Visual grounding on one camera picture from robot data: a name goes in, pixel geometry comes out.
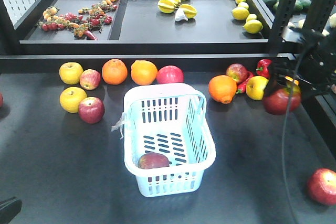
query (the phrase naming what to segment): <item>apple in basket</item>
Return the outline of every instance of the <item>apple in basket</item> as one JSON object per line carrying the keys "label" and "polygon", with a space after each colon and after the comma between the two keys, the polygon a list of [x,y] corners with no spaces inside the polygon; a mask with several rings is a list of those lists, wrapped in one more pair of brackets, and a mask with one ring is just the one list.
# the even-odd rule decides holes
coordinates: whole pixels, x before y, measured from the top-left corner
{"label": "apple in basket", "polygon": [[160,153],[148,152],[143,154],[139,159],[139,168],[141,169],[153,169],[169,167],[169,159]]}

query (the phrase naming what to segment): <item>red bell pepper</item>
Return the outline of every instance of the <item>red bell pepper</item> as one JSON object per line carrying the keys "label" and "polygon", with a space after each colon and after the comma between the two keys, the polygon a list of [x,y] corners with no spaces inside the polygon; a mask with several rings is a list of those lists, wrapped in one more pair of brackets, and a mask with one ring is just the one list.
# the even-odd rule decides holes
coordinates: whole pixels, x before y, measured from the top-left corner
{"label": "red bell pepper", "polygon": [[258,61],[257,69],[256,69],[257,74],[258,74],[259,76],[263,76],[263,77],[269,79],[269,78],[270,78],[270,74],[269,74],[267,68],[268,68],[268,66],[269,66],[271,63],[272,63],[272,61],[269,60],[269,59],[262,59],[262,60]]}
{"label": "red bell pepper", "polygon": [[241,84],[238,85],[236,94],[245,93],[246,84],[247,84],[248,80],[251,79],[254,76],[254,74],[252,72],[250,72],[250,71],[247,71],[247,72],[248,72],[248,76],[247,76],[245,81],[243,81]]}

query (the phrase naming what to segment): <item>plastic basket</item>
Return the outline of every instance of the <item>plastic basket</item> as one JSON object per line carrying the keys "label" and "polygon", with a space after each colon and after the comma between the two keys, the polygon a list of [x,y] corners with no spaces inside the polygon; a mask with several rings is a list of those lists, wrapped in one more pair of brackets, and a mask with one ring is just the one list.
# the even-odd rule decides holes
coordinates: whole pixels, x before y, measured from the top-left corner
{"label": "plastic basket", "polygon": [[[140,86],[124,97],[124,161],[143,196],[195,191],[215,160],[204,95],[184,83]],[[141,169],[147,152],[164,154],[169,167]]]}

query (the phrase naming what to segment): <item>black object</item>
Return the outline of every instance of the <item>black object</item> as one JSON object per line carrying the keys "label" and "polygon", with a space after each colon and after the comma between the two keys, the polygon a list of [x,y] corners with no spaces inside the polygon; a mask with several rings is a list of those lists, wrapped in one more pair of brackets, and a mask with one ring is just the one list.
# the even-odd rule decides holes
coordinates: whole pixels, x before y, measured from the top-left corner
{"label": "black object", "polygon": [[324,37],[318,31],[291,29],[301,34],[304,46],[302,53],[298,56],[298,60],[301,61],[298,73],[295,76],[296,61],[272,63],[268,67],[271,77],[265,88],[265,96],[272,94],[278,84],[285,86],[285,76],[299,80],[303,100],[331,92],[331,85],[336,83],[334,72],[336,69],[334,56],[336,31],[333,30],[330,35]]}
{"label": "black object", "polygon": [[0,224],[7,224],[21,212],[22,201],[16,197],[0,201]]}

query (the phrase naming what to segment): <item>garlic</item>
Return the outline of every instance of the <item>garlic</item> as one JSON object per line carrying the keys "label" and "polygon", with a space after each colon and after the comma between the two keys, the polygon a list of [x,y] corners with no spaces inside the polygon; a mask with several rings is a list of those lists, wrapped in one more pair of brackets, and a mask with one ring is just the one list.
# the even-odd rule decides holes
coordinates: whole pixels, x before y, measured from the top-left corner
{"label": "garlic", "polygon": [[188,18],[184,14],[184,11],[181,8],[179,8],[177,9],[176,14],[175,14],[175,21],[179,22],[181,20],[188,20]]}

